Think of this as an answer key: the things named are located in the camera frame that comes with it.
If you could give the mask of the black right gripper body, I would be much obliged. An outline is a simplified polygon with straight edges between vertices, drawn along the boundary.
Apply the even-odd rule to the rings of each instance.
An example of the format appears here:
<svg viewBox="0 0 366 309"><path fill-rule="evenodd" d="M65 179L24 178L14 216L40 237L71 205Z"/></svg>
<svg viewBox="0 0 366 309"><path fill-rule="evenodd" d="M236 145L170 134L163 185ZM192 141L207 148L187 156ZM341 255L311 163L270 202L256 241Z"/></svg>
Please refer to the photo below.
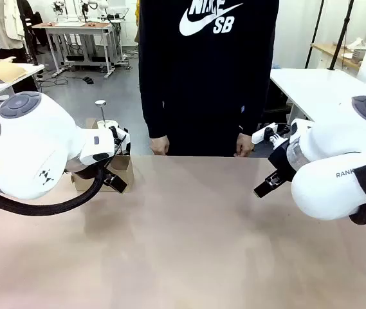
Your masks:
<svg viewBox="0 0 366 309"><path fill-rule="evenodd" d="M283 142L268 157L269 162L276 168L276 171L268 176L271 186L280 186L284 182L291 182L296 170L290 165L287 158L289 141Z"/></svg>

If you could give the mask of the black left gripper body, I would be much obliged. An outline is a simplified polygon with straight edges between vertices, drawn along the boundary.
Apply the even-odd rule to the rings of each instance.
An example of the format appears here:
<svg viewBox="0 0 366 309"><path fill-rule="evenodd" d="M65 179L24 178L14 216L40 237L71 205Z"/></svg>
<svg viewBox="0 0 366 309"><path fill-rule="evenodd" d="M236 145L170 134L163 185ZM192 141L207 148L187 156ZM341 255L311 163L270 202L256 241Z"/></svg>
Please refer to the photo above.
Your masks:
<svg viewBox="0 0 366 309"><path fill-rule="evenodd" d="M118 181L118 176L111 172L106 166L105 164L101 165L101 170L104 174L104 183L105 184L116 184Z"/></svg>

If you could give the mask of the brown cardboard cup carrier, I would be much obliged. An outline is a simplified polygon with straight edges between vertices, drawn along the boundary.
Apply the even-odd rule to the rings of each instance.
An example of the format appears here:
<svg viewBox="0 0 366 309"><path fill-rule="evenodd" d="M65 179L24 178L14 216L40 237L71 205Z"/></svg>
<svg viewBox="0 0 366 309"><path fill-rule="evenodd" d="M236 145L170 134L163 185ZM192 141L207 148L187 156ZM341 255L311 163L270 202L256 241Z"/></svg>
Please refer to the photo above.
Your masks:
<svg viewBox="0 0 366 309"><path fill-rule="evenodd" d="M97 128L96 122L98 120L95 118L88 118L86 120L86 128ZM127 188L125 192L131 191L134 183L134 172L133 164L130 155L115 155L114 158L108 163L107 168L118 175L122 180L127 183ZM93 179L82 179L77 174L71 173L71 182L75 186L78 192L83 192L89 189L90 185L93 183ZM114 189L108 185L103 185L100 192L116 192Z"/></svg>

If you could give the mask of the glass french press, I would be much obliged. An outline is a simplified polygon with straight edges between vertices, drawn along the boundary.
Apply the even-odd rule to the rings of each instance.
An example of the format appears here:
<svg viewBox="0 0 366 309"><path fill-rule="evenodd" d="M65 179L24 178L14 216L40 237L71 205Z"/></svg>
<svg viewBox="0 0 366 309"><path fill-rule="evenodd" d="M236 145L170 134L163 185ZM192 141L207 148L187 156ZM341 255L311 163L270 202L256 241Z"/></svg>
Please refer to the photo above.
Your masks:
<svg viewBox="0 0 366 309"><path fill-rule="evenodd" d="M104 108L106 106L106 101L105 100L97 100L95 102L95 106L99 108L100 112L101 112L101 120L98 120L96 122L97 128L99 129L103 129L103 128L110 128L110 127L115 127L118 128L118 122L115 120L109 120L106 116L105 116L105 111Z"/></svg>

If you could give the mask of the person left hand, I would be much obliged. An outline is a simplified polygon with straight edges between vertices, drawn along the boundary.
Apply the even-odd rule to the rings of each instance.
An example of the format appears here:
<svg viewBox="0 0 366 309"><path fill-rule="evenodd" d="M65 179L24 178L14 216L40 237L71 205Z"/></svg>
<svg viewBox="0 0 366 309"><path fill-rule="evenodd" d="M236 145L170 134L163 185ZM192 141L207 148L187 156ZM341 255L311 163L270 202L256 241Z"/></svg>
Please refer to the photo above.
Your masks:
<svg viewBox="0 0 366 309"><path fill-rule="evenodd" d="M249 157L254 150L254 144L250 135L239 133L236 141L235 157Z"/></svg>

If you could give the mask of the person right hand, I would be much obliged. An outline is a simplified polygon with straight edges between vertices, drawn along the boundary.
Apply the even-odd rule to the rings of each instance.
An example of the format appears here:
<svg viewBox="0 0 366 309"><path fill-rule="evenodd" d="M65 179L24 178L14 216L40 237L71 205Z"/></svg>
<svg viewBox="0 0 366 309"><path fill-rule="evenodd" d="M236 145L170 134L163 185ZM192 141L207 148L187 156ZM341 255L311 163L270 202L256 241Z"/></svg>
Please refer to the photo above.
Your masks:
<svg viewBox="0 0 366 309"><path fill-rule="evenodd" d="M169 145L170 143L167 136L151 139L151 150L154 155L167 155L169 151Z"/></svg>

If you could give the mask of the white side table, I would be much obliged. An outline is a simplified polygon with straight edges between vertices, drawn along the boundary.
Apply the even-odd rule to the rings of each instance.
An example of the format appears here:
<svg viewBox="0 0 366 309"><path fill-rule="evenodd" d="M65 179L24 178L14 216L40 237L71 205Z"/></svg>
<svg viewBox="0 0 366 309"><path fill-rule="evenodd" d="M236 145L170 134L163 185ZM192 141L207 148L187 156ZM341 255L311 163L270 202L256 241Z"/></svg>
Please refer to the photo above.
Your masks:
<svg viewBox="0 0 366 309"><path fill-rule="evenodd" d="M366 98L366 83L327 69L273 69L270 77L322 131L366 133L366 107L356 109L353 103L356 97Z"/></svg>

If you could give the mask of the person in black hoodie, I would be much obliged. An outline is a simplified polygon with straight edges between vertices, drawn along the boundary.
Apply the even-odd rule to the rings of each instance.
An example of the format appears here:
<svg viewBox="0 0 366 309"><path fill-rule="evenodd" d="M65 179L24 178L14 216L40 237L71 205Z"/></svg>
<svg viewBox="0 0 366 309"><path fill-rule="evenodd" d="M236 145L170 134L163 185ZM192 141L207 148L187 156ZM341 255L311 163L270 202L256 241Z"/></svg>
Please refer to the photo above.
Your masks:
<svg viewBox="0 0 366 309"><path fill-rule="evenodd" d="M279 0L140 0L139 86L169 156L235 157L266 105Z"/></svg>

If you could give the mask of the black tripod pole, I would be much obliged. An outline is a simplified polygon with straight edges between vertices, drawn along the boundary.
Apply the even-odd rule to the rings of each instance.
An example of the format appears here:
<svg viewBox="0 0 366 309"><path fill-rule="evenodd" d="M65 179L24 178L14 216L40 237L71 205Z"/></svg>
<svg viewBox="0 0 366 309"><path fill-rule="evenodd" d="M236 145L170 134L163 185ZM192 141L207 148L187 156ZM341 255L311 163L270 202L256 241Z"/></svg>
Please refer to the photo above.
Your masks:
<svg viewBox="0 0 366 309"><path fill-rule="evenodd" d="M304 69L308 69L308 67L309 67L309 63L310 63L310 60L311 60L311 54L312 54L312 51L313 51L313 44L315 43L316 35L317 35L317 32L318 32L318 27L319 27L319 24L320 24L322 11L323 11L323 8L324 8L324 3L325 3L325 0L320 1L320 7L319 7L316 23L315 23L315 28L314 28L314 31L313 31L313 36L312 36L311 43L310 43L310 46L309 46L309 51L307 53L307 58L306 58L306 63L305 63Z"/></svg>
<svg viewBox="0 0 366 309"><path fill-rule="evenodd" d="M335 64L337 62L337 58L340 52L340 49L342 47L342 43L343 43L343 39L345 37L345 34L347 33L347 27L350 21L350 16L351 16L351 12L352 12L352 8L354 6L354 0L349 0L348 6L347 6L347 13L345 15L345 18L343 20L343 26L342 26L342 30L340 32L340 36L336 45L336 49L334 51L333 54L333 58L331 60L330 66L328 67L328 70L333 71Z"/></svg>

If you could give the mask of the grey background workbench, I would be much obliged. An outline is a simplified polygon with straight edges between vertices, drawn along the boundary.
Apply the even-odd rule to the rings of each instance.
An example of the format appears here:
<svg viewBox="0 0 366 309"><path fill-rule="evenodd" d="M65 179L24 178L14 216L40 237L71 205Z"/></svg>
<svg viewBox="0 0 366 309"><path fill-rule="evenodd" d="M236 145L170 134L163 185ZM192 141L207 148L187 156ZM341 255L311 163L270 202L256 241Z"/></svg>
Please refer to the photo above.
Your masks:
<svg viewBox="0 0 366 309"><path fill-rule="evenodd" d="M123 60L121 42L110 23L40 23L32 28L46 32L55 65L53 77L74 66L98 66L106 69L108 79Z"/></svg>

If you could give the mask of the background white robot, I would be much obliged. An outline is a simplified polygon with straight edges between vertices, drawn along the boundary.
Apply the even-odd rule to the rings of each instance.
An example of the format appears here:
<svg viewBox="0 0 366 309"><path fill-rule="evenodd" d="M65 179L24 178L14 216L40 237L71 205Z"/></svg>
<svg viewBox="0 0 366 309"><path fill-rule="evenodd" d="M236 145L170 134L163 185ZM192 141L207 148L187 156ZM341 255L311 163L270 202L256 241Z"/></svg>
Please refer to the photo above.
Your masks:
<svg viewBox="0 0 366 309"><path fill-rule="evenodd" d="M108 0L53 0L55 26L83 26L107 20Z"/></svg>

